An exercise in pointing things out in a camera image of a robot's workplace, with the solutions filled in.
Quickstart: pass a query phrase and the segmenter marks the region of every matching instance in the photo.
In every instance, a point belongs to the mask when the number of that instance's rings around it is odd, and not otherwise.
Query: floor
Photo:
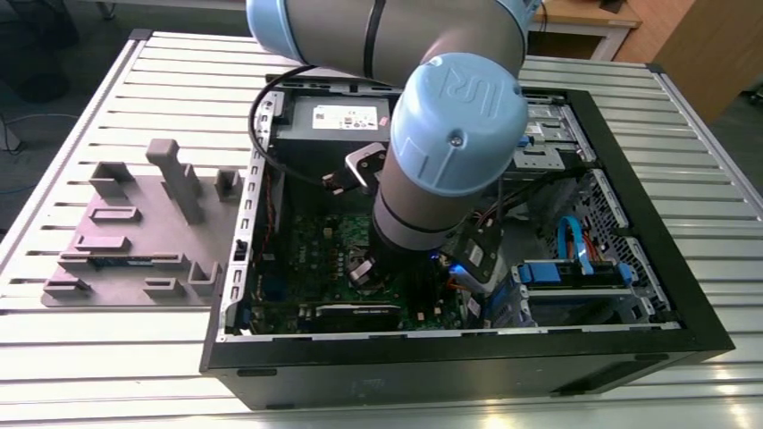
[[[248,35],[240,12],[120,4],[118,18],[103,21],[94,4],[76,1],[67,4],[82,39],[78,46],[59,53],[72,89],[60,100],[31,105],[20,101],[0,83],[0,112],[8,119],[27,114],[79,114],[135,28]],[[74,120],[52,117],[31,119],[11,126],[27,142],[27,150],[19,156],[0,152],[0,239],[16,219],[31,189],[7,192],[38,182],[72,126]],[[753,107],[741,97],[711,129],[758,191],[763,191],[763,108]]]

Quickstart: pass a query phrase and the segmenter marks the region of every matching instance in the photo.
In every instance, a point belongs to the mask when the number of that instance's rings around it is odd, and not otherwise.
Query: slatted metal surface
[[[248,105],[264,74],[294,65],[250,38],[155,33],[128,43],[0,245],[0,425],[663,427],[694,416],[695,425],[763,427],[758,196],[665,80],[637,64],[534,58],[522,82],[585,89],[595,98],[734,337],[737,351],[706,364],[669,369],[599,397],[255,415],[198,375],[206,310],[76,311],[39,303],[94,195],[86,181],[96,163],[123,161],[159,174],[146,145],[171,138],[199,176],[222,165],[244,168]]]

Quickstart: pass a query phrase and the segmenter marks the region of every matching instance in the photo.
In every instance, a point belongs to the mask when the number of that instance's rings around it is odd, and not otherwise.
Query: motherboard
[[[369,247],[367,215],[294,216],[280,269],[256,277],[252,322],[256,333],[381,332],[459,329],[462,294],[435,254],[417,270],[374,290],[358,290],[347,267]]]

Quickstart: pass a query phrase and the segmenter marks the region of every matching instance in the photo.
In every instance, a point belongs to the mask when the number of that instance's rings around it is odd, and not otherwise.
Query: black cable
[[[563,172],[549,172],[539,179],[535,179],[527,185],[525,185],[522,188],[517,189],[510,195],[507,195],[503,198],[502,203],[497,202],[497,204],[494,204],[490,207],[490,209],[486,211],[486,213],[482,215],[482,217],[479,218],[479,221],[477,221],[477,225],[478,226],[482,225],[486,222],[486,220],[490,218],[490,216],[494,213],[499,212],[499,207],[502,208],[502,210],[506,211],[506,213],[509,213],[514,207],[517,207],[522,203],[525,203],[525,201],[527,199],[525,196],[527,194],[533,194],[534,192],[541,190],[541,188],[550,185],[555,181],[561,181],[562,179],[570,179],[570,178],[574,178],[574,177],[583,175],[589,170],[590,170],[589,167],[574,167],[569,170],[565,170]],[[497,220],[499,222],[502,222],[502,218],[498,216],[497,216]]]
[[[6,151],[11,156],[19,156],[24,152],[23,143],[19,143],[16,149],[11,149],[11,143],[8,143],[8,122],[6,121],[6,116],[0,113],[0,122],[3,123],[3,141],[6,143]]]
[[[499,199],[498,201],[503,201],[503,174],[499,177]],[[497,206],[497,219],[501,222],[501,219],[503,219],[503,204],[499,204]]]
[[[379,33],[379,23],[382,22],[382,13],[387,0],[377,0],[371,13],[369,14],[369,23],[366,24],[366,42],[363,49],[363,75],[367,79],[374,80],[374,51],[377,49],[377,34]]]
[[[546,29],[549,28],[549,10],[546,9],[546,2],[545,0],[541,0],[541,7],[545,10],[545,18],[541,21],[541,32],[546,33]]]
[[[296,69],[287,71],[284,74],[278,76],[274,80],[271,80],[267,83],[267,85],[264,85],[264,88],[260,91],[260,94],[258,94],[258,97],[252,101],[252,108],[250,109],[247,129],[250,132],[250,139],[252,140],[254,150],[258,151],[258,154],[260,154],[260,156],[264,158],[264,161],[267,161],[267,163],[270,165],[272,165],[274,168],[279,172],[282,172],[283,174],[287,174],[287,175],[292,176],[294,178],[300,179],[302,181],[304,181],[306,183],[310,183],[311,185],[316,185],[316,186],[323,187],[323,181],[320,179],[315,179],[315,178],[308,177],[306,174],[303,174],[302,172],[299,172],[298,170],[291,168],[288,165],[279,163],[278,160],[275,159],[275,157],[268,155],[267,151],[264,150],[262,140],[258,139],[256,130],[254,127],[254,120],[256,117],[258,109],[260,108],[260,104],[263,103],[264,97],[270,94],[270,92],[274,90],[274,88],[278,86],[279,83],[282,83],[288,78],[292,78],[294,76],[296,76],[300,73],[304,73],[312,69],[315,69],[315,65],[303,65],[303,66],[298,67]]]
[[[0,195],[18,194],[19,192],[24,192],[26,190],[35,189],[36,187],[38,187],[38,183],[35,183],[34,185],[28,185],[24,188],[0,190]]]

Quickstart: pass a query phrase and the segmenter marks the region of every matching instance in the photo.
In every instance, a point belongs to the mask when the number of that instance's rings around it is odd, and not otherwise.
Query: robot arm
[[[405,87],[357,285],[429,257],[506,171],[527,127],[517,77],[541,0],[248,0],[292,60]]]

